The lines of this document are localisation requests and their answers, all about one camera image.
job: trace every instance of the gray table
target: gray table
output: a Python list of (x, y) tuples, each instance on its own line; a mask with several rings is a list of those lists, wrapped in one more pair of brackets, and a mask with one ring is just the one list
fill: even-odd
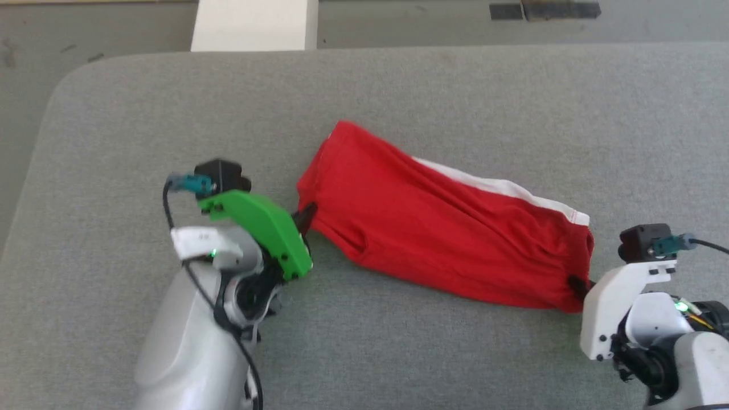
[[(729, 243), (729, 45), (573, 45), (115, 58), (47, 108), (0, 264), (0, 407), (129, 409), (133, 367), (177, 270), (171, 171), (240, 161), (293, 209), (341, 118), (418, 157), (511, 179), (592, 217), (592, 278), (620, 230), (665, 221)], [(180, 224), (204, 223), (175, 197)], [(582, 356), (580, 316), (492, 306), (349, 263), (316, 269), (255, 353), (269, 409), (638, 409)], [(729, 302), (727, 259), (684, 256), (662, 287)]]

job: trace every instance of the red garment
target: red garment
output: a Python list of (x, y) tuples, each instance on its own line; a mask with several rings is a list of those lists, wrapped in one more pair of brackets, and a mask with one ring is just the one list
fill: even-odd
[(509, 181), (412, 158), (352, 123), (321, 144), (297, 188), (312, 228), (358, 265), (479, 301), (582, 311), (589, 217)]

